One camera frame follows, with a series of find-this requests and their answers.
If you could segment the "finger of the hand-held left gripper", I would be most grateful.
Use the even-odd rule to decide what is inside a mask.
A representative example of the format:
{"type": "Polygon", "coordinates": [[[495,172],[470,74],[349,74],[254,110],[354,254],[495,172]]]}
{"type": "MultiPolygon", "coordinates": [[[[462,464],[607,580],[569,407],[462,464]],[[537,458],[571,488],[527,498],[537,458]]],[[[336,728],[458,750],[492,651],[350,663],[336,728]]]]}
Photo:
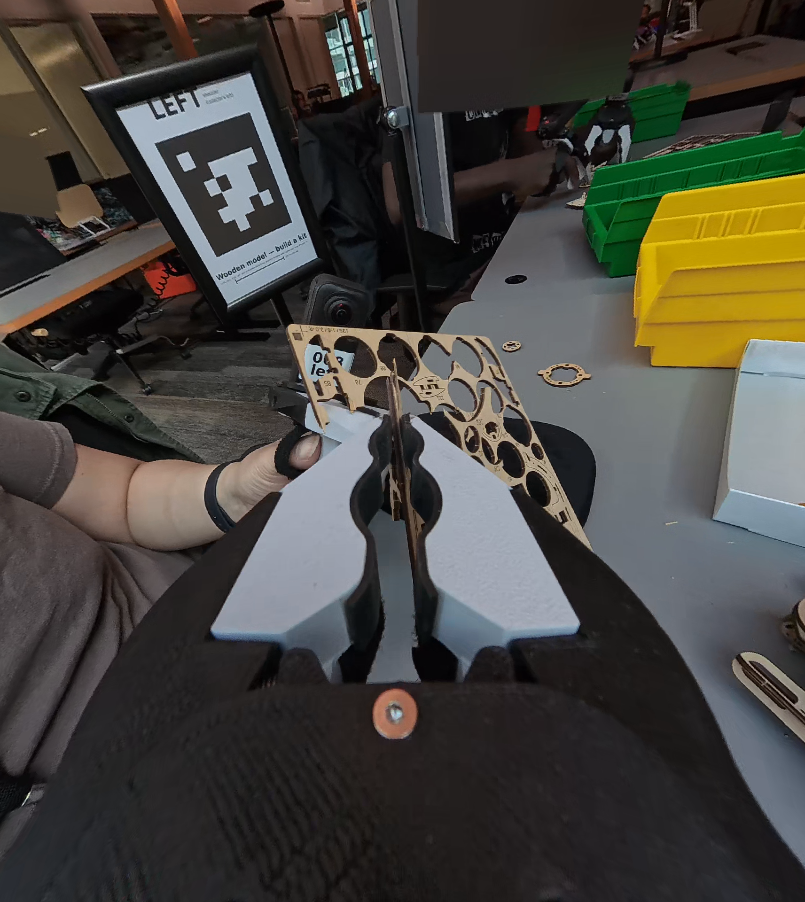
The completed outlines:
{"type": "Polygon", "coordinates": [[[371,431],[372,422],[380,422],[383,419],[383,411],[360,408],[350,411],[339,401],[328,401],[323,405],[327,409],[328,424],[321,427],[316,417],[316,405],[313,402],[306,403],[304,430],[306,433],[314,433],[321,438],[321,457],[327,456],[340,444],[348,440],[352,435],[366,429],[371,431]]]}

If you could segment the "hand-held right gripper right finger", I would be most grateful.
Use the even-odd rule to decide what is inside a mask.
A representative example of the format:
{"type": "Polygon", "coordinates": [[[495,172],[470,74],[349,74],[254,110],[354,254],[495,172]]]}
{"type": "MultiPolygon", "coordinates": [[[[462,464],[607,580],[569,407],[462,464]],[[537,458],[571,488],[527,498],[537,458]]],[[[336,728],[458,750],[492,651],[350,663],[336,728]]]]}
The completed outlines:
{"type": "Polygon", "coordinates": [[[530,497],[419,418],[402,419],[414,544],[421,681],[461,679],[478,653],[515,640],[576,635],[580,623],[521,508],[530,497]]]}

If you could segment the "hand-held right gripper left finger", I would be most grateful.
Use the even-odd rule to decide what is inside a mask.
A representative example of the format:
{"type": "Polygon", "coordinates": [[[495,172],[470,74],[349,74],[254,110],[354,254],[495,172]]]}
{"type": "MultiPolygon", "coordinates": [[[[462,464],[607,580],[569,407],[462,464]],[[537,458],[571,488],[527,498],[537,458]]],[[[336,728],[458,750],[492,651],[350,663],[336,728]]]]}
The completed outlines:
{"type": "Polygon", "coordinates": [[[214,619],[221,640],[311,651],[333,683],[356,680],[381,635],[377,552],[370,525],[383,507],[392,458],[388,416],[363,427],[278,495],[261,534],[214,619]]]}

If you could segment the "wooden parts sheet round holes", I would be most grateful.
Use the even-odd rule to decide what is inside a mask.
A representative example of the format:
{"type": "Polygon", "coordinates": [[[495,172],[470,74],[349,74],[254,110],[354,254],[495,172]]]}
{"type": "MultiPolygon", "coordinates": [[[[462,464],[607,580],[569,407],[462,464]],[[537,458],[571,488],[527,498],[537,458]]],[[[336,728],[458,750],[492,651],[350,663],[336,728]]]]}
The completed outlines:
{"type": "Polygon", "coordinates": [[[400,393],[441,414],[453,443],[505,482],[521,488],[572,535],[591,547],[555,470],[548,462],[521,400],[490,339],[479,335],[431,334],[397,330],[319,327],[293,324],[286,328],[289,348],[303,369],[307,399],[316,405],[321,427],[328,424],[328,401],[350,411],[376,409],[369,404],[379,387],[387,390],[396,364],[400,393]],[[523,471],[507,474],[500,444],[511,440],[506,416],[518,415],[528,428],[525,443],[513,443],[523,471]]]}

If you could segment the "person's left forearm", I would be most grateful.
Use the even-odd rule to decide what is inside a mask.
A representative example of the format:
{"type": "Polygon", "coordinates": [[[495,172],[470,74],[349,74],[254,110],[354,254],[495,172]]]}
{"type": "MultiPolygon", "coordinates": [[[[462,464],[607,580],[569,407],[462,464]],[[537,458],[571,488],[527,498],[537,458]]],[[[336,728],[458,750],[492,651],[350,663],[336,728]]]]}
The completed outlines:
{"type": "Polygon", "coordinates": [[[52,511],[103,542],[159,551],[201,547],[220,538],[205,506],[215,467],[180,460],[141,462],[76,446],[73,476],[52,511]]]}

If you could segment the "person's left hand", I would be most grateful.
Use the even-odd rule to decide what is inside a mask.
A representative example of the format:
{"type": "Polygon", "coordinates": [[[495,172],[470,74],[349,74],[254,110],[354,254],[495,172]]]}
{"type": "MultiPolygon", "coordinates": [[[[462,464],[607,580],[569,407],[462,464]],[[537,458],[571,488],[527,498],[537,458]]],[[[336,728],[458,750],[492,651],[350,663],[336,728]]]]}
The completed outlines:
{"type": "Polygon", "coordinates": [[[321,457],[322,436],[296,428],[270,445],[262,445],[231,464],[220,476],[217,496],[238,523],[262,499],[282,490],[321,457]]]}

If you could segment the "black wristband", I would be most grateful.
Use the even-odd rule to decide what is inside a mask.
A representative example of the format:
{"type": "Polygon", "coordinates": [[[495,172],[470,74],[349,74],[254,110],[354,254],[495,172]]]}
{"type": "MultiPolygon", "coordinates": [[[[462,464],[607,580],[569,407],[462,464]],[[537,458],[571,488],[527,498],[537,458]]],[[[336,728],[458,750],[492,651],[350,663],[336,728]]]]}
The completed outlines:
{"type": "Polygon", "coordinates": [[[206,478],[203,500],[205,503],[205,511],[212,521],[213,525],[222,533],[226,534],[236,525],[235,521],[230,517],[227,511],[218,500],[217,489],[220,476],[223,471],[236,461],[228,461],[215,467],[206,478]]]}

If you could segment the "dark cloth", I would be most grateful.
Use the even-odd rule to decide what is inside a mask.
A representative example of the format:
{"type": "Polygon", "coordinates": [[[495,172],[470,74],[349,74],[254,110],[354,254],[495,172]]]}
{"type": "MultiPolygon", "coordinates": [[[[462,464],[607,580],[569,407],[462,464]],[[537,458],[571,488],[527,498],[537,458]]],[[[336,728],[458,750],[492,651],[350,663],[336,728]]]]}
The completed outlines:
{"type": "Polygon", "coordinates": [[[384,198],[382,113],[374,96],[297,123],[300,168],[336,274],[372,291],[408,270],[384,198]]]}

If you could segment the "black fabric pad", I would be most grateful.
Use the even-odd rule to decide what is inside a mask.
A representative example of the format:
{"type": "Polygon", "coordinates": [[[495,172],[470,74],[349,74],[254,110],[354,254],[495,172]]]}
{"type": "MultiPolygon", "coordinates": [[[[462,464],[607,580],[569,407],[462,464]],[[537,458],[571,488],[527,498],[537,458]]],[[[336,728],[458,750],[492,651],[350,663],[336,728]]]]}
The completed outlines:
{"type": "MultiPolygon", "coordinates": [[[[511,440],[500,444],[500,461],[507,474],[517,476],[523,468],[512,444],[525,443],[529,438],[528,428],[518,415],[506,416],[503,423],[511,440]]],[[[560,426],[536,420],[531,421],[531,426],[548,462],[555,470],[577,520],[581,526],[586,525],[596,480],[596,461],[590,446],[580,436],[560,426]]]]}

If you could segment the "framed marker sign on stand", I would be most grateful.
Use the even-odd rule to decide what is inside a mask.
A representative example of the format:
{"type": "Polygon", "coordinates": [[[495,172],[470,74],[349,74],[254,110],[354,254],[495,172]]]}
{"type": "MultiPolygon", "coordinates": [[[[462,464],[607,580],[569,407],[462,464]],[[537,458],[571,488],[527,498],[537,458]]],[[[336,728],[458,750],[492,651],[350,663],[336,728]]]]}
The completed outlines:
{"type": "Polygon", "coordinates": [[[328,248],[255,43],[81,88],[224,330],[328,248]]]}

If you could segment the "orange box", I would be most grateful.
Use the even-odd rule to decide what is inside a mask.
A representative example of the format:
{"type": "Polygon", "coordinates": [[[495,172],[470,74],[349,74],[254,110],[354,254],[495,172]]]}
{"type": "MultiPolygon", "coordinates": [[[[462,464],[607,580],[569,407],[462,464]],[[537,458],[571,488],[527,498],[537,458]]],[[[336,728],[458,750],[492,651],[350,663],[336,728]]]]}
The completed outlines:
{"type": "Polygon", "coordinates": [[[157,299],[170,299],[197,291],[195,279],[176,251],[143,265],[141,272],[157,299]]]}

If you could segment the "silver framed panel on stand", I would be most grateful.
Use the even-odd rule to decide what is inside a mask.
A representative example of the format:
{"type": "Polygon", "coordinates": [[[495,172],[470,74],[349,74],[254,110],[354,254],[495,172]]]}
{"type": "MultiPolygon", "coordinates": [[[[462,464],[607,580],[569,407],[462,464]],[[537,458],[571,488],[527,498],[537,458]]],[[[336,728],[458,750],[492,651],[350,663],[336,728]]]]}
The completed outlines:
{"type": "Polygon", "coordinates": [[[408,255],[408,299],[399,310],[405,326],[428,330],[432,295],[421,254],[422,233],[458,238],[453,166],[447,142],[448,116],[419,107],[418,3],[369,3],[375,57],[381,79],[383,122],[391,143],[393,182],[408,255]]]}

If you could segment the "black office chair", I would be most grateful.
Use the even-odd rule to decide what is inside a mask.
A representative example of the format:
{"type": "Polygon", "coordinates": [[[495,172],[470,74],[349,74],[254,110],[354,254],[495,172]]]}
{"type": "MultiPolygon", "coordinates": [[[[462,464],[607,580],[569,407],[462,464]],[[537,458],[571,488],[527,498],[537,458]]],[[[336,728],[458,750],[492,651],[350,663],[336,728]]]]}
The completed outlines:
{"type": "Polygon", "coordinates": [[[161,344],[168,345],[184,360],[190,359],[192,353],[187,341],[180,344],[164,334],[140,334],[134,322],[145,312],[145,299],[137,289],[102,288],[8,334],[3,343],[41,364],[87,355],[92,346],[103,344],[105,355],[94,368],[92,379],[107,381],[115,364],[120,363],[148,396],[153,389],[133,363],[134,356],[161,344]]]}

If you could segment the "grey background table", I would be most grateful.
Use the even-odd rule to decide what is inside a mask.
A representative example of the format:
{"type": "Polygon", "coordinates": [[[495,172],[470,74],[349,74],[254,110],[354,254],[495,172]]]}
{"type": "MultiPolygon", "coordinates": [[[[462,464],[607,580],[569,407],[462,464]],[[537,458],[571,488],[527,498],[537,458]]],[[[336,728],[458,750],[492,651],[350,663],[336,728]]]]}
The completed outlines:
{"type": "Polygon", "coordinates": [[[640,71],[632,90],[683,81],[693,102],[802,78],[805,40],[757,35],[693,49],[680,62],[640,71]]]}
{"type": "Polygon", "coordinates": [[[5,289],[0,292],[0,342],[174,249],[165,227],[148,223],[117,233],[34,280],[5,289]]]}

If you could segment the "person's torso in shirt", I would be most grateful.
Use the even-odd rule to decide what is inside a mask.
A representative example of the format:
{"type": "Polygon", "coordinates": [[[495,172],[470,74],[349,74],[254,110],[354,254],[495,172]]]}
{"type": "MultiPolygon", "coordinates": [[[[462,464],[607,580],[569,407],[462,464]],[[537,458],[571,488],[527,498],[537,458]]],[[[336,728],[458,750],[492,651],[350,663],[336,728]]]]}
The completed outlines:
{"type": "Polygon", "coordinates": [[[61,424],[0,412],[0,858],[104,672],[206,546],[103,542],[54,513],[77,445],[61,424]]]}

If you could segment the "white cardboard box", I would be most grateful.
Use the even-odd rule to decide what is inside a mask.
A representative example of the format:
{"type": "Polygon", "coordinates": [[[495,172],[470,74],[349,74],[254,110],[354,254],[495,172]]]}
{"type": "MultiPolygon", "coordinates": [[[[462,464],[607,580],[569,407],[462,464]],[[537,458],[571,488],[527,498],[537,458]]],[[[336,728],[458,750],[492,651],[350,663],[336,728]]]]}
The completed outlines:
{"type": "Polygon", "coordinates": [[[805,343],[749,341],[729,413],[713,519],[805,547],[805,343]]]}

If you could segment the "olive green jacket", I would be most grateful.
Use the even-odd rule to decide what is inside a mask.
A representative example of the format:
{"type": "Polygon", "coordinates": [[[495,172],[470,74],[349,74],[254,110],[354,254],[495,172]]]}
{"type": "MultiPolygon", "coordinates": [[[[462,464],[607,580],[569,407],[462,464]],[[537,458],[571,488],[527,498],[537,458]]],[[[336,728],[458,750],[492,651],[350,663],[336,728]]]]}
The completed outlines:
{"type": "Polygon", "coordinates": [[[203,462],[114,389],[47,369],[4,344],[0,344],[0,412],[61,424],[78,444],[143,462],[203,462]]]}

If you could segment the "yellow plastic bin stack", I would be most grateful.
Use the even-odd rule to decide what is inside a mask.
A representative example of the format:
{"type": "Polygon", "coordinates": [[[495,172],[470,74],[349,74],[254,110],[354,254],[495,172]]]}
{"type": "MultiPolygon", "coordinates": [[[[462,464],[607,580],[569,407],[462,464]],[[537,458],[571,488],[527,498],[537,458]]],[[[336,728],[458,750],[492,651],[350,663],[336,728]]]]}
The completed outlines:
{"type": "Polygon", "coordinates": [[[633,314],[653,366],[734,368],[752,339],[805,342],[805,173],[662,197],[633,314]]]}

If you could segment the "wooden sheet with cutouts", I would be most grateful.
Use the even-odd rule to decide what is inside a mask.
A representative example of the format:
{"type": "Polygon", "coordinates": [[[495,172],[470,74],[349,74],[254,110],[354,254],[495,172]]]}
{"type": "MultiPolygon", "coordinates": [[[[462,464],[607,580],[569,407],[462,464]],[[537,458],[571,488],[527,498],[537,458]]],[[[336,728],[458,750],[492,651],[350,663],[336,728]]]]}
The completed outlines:
{"type": "Polygon", "coordinates": [[[727,141],[740,140],[750,136],[750,132],[722,132],[716,134],[691,136],[680,141],[675,141],[659,150],[656,150],[655,152],[651,152],[650,154],[643,157],[643,159],[651,160],[673,153],[703,149],[727,141]]]}

